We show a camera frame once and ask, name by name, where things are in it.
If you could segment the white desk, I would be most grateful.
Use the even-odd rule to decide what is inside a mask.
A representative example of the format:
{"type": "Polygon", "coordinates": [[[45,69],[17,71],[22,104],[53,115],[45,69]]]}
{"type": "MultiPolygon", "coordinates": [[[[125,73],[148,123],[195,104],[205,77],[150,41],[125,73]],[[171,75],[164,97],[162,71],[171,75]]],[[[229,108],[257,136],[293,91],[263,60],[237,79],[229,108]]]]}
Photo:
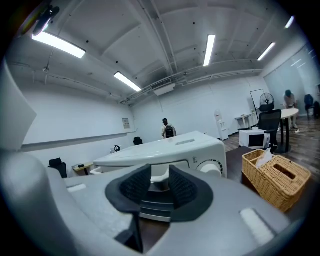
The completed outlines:
{"type": "Polygon", "coordinates": [[[239,117],[235,118],[238,128],[252,128],[258,124],[257,114],[255,112],[249,114],[242,114],[239,117]]]}

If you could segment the white toaster oven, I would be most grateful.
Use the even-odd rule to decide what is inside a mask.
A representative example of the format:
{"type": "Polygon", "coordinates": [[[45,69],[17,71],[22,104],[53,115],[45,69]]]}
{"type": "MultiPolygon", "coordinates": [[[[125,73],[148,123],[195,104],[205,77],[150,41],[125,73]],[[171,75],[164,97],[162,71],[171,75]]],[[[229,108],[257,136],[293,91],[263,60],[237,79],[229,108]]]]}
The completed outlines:
{"type": "Polygon", "coordinates": [[[224,143],[199,131],[131,146],[96,159],[93,164],[93,175],[150,164],[152,183],[167,179],[170,165],[227,177],[224,143]]]}

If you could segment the wooden standing desk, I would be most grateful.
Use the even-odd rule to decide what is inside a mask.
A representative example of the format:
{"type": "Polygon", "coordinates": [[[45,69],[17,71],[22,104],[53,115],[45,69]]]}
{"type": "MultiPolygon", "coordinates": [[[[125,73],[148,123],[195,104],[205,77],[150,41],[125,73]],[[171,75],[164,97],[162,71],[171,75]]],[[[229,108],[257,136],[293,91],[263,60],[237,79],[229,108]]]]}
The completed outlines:
{"type": "Polygon", "coordinates": [[[87,162],[87,163],[81,163],[81,164],[72,166],[73,171],[75,171],[76,173],[84,172],[84,174],[86,176],[88,176],[89,175],[89,170],[90,170],[91,167],[94,166],[94,163],[93,162],[87,162]]]}

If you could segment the white tissue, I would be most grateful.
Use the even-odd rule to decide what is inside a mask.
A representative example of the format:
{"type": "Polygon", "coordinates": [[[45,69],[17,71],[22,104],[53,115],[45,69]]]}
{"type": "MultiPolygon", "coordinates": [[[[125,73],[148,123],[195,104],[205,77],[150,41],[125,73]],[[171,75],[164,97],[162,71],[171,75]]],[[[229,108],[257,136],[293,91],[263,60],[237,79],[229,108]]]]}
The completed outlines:
{"type": "Polygon", "coordinates": [[[268,148],[261,156],[258,157],[256,161],[256,168],[260,168],[262,165],[268,163],[269,161],[272,160],[274,155],[271,153],[271,148],[268,148]]]}

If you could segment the white water dispenser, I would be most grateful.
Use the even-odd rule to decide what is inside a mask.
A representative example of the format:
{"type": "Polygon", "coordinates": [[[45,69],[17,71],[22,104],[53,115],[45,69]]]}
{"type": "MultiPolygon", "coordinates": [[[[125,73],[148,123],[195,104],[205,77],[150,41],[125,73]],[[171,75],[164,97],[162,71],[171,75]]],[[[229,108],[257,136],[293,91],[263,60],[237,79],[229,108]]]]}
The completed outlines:
{"type": "Polygon", "coordinates": [[[217,129],[218,129],[218,133],[219,133],[219,138],[222,141],[225,141],[225,140],[229,139],[228,128],[226,126],[225,121],[222,118],[221,112],[218,109],[215,110],[214,117],[215,117],[216,123],[217,123],[217,129]]]}

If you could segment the wicker tissue box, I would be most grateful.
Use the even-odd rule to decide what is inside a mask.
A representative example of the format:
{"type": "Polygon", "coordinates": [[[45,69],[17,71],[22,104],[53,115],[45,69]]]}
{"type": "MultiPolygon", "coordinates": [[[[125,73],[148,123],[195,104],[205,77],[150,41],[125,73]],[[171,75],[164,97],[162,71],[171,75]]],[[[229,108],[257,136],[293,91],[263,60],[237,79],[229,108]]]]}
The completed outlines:
{"type": "Polygon", "coordinates": [[[258,194],[281,212],[286,212],[300,199],[311,178],[311,172],[281,156],[256,168],[256,162],[265,150],[257,149],[242,156],[242,173],[258,194]]]}

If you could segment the black standing fan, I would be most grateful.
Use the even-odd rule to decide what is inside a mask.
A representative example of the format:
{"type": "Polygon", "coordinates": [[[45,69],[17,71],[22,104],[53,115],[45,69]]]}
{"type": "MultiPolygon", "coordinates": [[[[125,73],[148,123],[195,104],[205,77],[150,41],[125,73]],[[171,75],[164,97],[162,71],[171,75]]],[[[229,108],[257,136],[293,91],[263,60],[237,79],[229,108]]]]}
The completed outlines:
{"type": "Polygon", "coordinates": [[[270,94],[270,93],[263,93],[261,96],[260,96],[260,99],[259,99],[259,102],[260,102],[260,105],[272,105],[274,104],[274,97],[270,94]]]}

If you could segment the white ceiling air conditioner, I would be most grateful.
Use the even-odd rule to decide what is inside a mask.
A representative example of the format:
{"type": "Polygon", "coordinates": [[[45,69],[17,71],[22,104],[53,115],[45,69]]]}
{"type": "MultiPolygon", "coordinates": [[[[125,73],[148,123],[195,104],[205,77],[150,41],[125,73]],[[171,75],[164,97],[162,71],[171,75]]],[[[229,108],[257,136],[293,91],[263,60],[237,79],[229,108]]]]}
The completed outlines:
{"type": "Polygon", "coordinates": [[[167,78],[165,80],[159,81],[151,85],[151,89],[157,96],[161,96],[169,92],[172,92],[175,86],[176,84],[172,81],[172,79],[167,78]]]}

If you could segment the white round table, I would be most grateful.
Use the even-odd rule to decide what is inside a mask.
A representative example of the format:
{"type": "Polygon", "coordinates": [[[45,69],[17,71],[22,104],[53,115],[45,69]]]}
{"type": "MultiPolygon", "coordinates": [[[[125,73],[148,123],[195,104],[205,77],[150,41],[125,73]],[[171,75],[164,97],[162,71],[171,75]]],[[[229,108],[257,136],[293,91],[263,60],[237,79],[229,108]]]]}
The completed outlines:
{"type": "Polygon", "coordinates": [[[280,119],[280,138],[281,142],[278,144],[277,149],[274,151],[276,154],[288,153],[291,149],[290,146],[290,124],[291,117],[295,117],[299,113],[296,108],[282,109],[280,119]]]}

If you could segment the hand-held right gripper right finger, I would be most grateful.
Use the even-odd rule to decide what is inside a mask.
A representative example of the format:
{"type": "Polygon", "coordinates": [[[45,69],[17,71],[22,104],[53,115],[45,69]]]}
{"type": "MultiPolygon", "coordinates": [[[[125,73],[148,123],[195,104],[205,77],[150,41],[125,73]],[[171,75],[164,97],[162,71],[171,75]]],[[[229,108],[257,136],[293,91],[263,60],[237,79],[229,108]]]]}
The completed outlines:
{"type": "Polygon", "coordinates": [[[171,165],[169,187],[176,209],[147,256],[256,255],[291,223],[256,193],[226,178],[171,165]]]}

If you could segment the white microwave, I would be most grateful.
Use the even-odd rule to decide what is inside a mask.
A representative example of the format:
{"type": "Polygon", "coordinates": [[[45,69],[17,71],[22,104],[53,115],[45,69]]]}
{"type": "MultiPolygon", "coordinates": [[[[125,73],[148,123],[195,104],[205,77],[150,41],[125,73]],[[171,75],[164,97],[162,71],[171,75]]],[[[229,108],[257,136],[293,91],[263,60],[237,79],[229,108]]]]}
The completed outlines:
{"type": "Polygon", "coordinates": [[[253,150],[267,149],[270,146],[270,134],[261,129],[239,130],[239,146],[253,150]]]}

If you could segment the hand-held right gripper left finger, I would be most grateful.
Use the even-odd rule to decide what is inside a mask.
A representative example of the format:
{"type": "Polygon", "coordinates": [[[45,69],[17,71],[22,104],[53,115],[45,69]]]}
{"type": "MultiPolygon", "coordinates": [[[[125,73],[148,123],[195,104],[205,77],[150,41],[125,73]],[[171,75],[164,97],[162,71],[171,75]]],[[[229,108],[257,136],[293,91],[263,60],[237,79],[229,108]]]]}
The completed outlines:
{"type": "Polygon", "coordinates": [[[142,253],[141,203],[151,185],[150,164],[64,179],[82,212],[117,242],[142,253]]]}

